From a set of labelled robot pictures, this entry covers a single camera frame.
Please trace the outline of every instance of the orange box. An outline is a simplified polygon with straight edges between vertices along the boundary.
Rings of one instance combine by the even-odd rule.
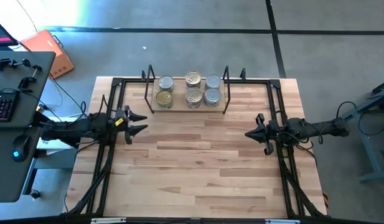
[[[31,51],[53,51],[56,53],[54,64],[50,69],[50,73],[54,78],[57,78],[74,68],[73,63],[63,51],[63,44],[55,35],[52,35],[47,30],[42,30],[21,42]]]

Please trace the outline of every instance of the monitor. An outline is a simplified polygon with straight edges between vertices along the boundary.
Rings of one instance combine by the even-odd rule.
[[[17,40],[13,38],[1,25],[0,25],[0,47],[17,46]]]

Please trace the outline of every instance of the wooden tray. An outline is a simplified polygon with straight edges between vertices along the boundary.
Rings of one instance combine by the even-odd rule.
[[[155,80],[153,84],[152,109],[157,112],[223,112],[225,109],[225,84],[222,80],[219,91],[221,92],[221,100],[218,106],[209,107],[204,103],[205,79],[202,78],[200,90],[203,92],[202,104],[191,109],[186,105],[185,93],[187,90],[184,78],[174,78],[174,91],[172,92],[172,107],[169,109],[161,109],[157,104],[156,96],[160,92],[159,82]]]

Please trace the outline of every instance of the gold can lid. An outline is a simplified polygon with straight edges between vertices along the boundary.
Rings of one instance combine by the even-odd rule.
[[[171,104],[172,95],[170,92],[162,90],[157,94],[156,99],[159,105],[166,106],[168,104]]]
[[[190,88],[186,91],[186,100],[191,103],[196,103],[202,100],[203,92],[198,88]]]
[[[202,79],[202,76],[199,72],[188,72],[185,75],[185,80],[187,83],[194,85],[198,84]]]

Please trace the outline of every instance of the floor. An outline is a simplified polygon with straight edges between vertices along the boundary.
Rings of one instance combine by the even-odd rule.
[[[39,29],[44,26],[271,28],[265,0],[20,2]],[[32,34],[33,26],[17,2],[2,4],[11,4],[0,6],[3,26],[18,39]],[[384,30],[384,0],[271,0],[271,5],[279,30]],[[8,9],[17,15],[21,26],[5,18]],[[75,65],[75,70],[60,77],[58,82],[78,102],[89,104],[96,76],[140,75],[149,64],[157,75],[183,75],[189,70],[222,73],[226,65],[234,77],[242,68],[246,68],[248,77],[276,78],[283,73],[271,34],[111,31],[53,33],[63,42]],[[306,119],[310,122],[334,118],[341,102],[362,101],[366,93],[384,82],[384,35],[279,34],[278,40],[284,73],[287,78],[298,80]],[[60,104],[51,82],[47,83],[42,100],[51,105]],[[60,116],[79,113],[66,96],[63,105],[54,111]],[[384,117],[369,122],[368,128],[377,130],[384,125]],[[330,198],[329,213],[336,218],[384,222],[384,180],[359,183],[358,177],[371,169],[357,129],[353,123],[350,125],[349,137],[325,136],[324,145],[316,144],[314,148],[322,188]],[[381,136],[372,140],[384,145]],[[0,204],[0,219],[59,214],[70,174],[62,170],[39,172],[34,188],[41,190],[43,197],[35,202],[30,197],[21,197],[16,203]]]

